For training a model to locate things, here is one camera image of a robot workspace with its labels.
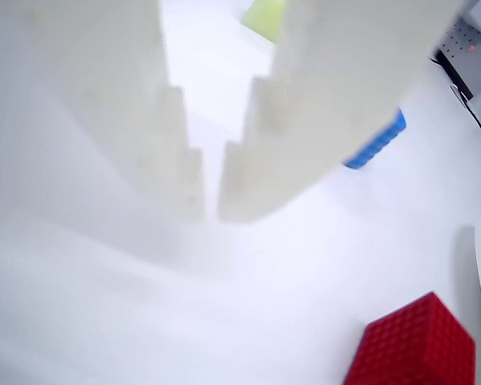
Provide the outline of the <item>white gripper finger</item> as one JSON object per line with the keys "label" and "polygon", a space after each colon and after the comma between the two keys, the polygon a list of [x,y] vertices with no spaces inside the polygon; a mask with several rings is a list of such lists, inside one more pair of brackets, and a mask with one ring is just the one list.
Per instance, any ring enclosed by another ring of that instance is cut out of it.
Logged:
{"label": "white gripper finger", "polygon": [[242,141],[225,149],[222,220],[274,212],[378,134],[460,1],[291,1],[270,72],[253,79]]}
{"label": "white gripper finger", "polygon": [[156,1],[0,1],[0,195],[104,239],[185,238],[202,153]]}

